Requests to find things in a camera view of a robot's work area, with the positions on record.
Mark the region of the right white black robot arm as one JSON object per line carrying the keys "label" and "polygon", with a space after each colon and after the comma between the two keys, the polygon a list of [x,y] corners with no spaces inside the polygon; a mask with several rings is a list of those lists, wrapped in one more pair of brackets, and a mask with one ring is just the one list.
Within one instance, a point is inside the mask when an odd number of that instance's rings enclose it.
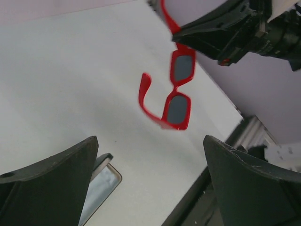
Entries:
{"label": "right white black robot arm", "polygon": [[227,0],[173,34],[173,41],[188,46],[221,66],[236,64],[247,53],[289,62],[301,68],[301,7],[272,21],[270,0]]}

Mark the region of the black glasses case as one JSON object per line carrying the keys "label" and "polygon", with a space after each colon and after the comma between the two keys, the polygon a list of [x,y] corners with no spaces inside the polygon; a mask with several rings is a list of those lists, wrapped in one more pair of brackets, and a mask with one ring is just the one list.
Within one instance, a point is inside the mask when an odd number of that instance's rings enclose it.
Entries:
{"label": "black glasses case", "polygon": [[122,175],[110,164],[111,153],[97,157],[86,199],[79,220],[79,225],[85,225],[96,213],[104,201],[111,195],[122,181]]}

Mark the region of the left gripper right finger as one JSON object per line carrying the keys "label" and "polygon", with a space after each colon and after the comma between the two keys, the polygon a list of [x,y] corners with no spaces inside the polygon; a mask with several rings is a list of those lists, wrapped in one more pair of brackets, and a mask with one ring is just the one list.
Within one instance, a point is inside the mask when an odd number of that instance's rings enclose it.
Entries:
{"label": "left gripper right finger", "polygon": [[206,135],[203,146],[224,225],[299,226],[301,175]]}

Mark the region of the red sunglasses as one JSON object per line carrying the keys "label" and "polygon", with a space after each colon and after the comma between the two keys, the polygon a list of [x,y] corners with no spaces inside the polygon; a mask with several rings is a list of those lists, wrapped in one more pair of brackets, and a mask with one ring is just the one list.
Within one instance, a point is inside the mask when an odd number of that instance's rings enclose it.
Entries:
{"label": "red sunglasses", "polygon": [[178,88],[187,84],[194,78],[196,52],[180,44],[171,54],[169,79],[173,89],[167,96],[163,114],[158,117],[145,107],[144,99],[151,85],[151,76],[143,73],[141,77],[138,102],[142,111],[162,129],[186,130],[190,120],[191,99],[186,94],[179,92]]}

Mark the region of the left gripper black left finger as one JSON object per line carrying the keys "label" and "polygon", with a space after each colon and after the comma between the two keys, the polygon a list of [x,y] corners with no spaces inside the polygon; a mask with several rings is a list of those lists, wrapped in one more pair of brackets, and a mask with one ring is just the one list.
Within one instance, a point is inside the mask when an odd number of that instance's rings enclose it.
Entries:
{"label": "left gripper black left finger", "polygon": [[76,226],[98,152],[95,136],[0,177],[2,226]]}

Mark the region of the blue cleaning cloth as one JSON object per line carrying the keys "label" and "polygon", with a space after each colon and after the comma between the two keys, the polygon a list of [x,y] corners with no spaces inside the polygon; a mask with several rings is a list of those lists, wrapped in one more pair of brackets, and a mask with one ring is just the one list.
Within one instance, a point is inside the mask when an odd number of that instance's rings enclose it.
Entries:
{"label": "blue cleaning cloth", "polygon": [[121,180],[121,175],[108,164],[94,180],[90,182],[79,220],[79,226],[83,226],[87,223],[102,203],[119,185]]}

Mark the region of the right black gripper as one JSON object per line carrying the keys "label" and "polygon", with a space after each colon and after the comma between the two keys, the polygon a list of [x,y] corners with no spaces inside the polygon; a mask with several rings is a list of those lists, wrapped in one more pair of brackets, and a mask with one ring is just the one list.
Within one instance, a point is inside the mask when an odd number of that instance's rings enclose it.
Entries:
{"label": "right black gripper", "polygon": [[180,27],[174,42],[188,46],[221,66],[237,63],[267,33],[269,9],[254,9],[253,0],[226,0]]}

